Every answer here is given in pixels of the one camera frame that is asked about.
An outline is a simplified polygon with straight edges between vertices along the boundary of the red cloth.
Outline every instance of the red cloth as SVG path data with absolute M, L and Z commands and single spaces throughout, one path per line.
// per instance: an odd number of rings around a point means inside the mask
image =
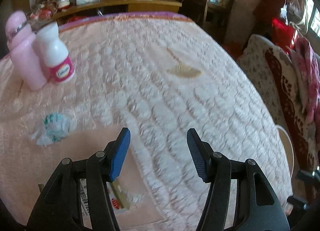
M 279 19 L 272 19 L 272 43 L 281 47 L 284 52 L 288 53 L 287 47 L 294 47 L 297 36 L 298 33 L 293 27 L 287 26 Z

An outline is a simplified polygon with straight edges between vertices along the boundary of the wooden shelf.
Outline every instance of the wooden shelf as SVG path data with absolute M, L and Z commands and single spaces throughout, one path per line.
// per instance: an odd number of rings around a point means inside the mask
M 128 5 L 128 11 L 130 9 L 139 9 L 135 8 L 133 5 L 160 5 L 160 6 L 171 6 L 172 9 L 179 9 L 182 4 L 176 0 L 100 0 L 99 2 L 92 2 L 87 3 L 79 6 L 72 6 L 68 8 L 66 11 L 57 12 L 52 16 L 52 19 L 58 19 L 70 14 L 77 13 L 82 10 L 94 9 L 94 8 L 101 8 L 107 6 L 118 6 L 118 5 Z

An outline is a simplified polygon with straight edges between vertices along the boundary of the quilted blanket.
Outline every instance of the quilted blanket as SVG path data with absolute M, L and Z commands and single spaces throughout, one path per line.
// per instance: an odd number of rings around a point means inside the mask
M 47 180 L 63 157 L 73 158 L 65 152 L 68 138 L 47 147 L 30 138 L 52 112 L 71 118 L 76 132 L 130 129 L 131 153 L 163 220 L 126 229 L 196 229 L 209 186 L 192 162 L 189 128 L 229 159 L 255 159 L 289 211 L 289 167 L 274 122 L 241 69 L 195 23 L 179 15 L 119 14 L 64 26 L 60 38 L 76 67 L 65 84 L 30 92 L 10 59 L 0 62 L 0 197 L 19 222 L 28 220 L 43 172 Z M 77 152 L 89 157 L 90 145 Z M 232 182 L 226 227 L 235 199 Z

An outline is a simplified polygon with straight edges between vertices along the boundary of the pink label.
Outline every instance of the pink label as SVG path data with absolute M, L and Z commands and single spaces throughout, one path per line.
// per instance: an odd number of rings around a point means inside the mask
M 69 56 L 56 67 L 49 67 L 50 74 L 54 77 L 56 82 L 63 82 L 72 76 L 75 68 L 71 63 Z

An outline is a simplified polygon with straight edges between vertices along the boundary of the red bag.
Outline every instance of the red bag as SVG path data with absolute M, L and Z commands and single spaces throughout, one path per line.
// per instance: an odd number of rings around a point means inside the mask
M 87 17 L 85 17 L 85 16 L 73 16 L 73 17 L 69 18 L 69 19 L 66 21 L 66 23 L 70 23 L 70 22 L 77 21 L 77 20 L 79 20 L 79 19 L 84 19 L 84 18 L 87 18 Z
M 287 26 L 281 20 L 272 19 L 272 43 L 281 47 L 288 54 L 287 47 L 293 49 L 298 32 L 291 26 Z

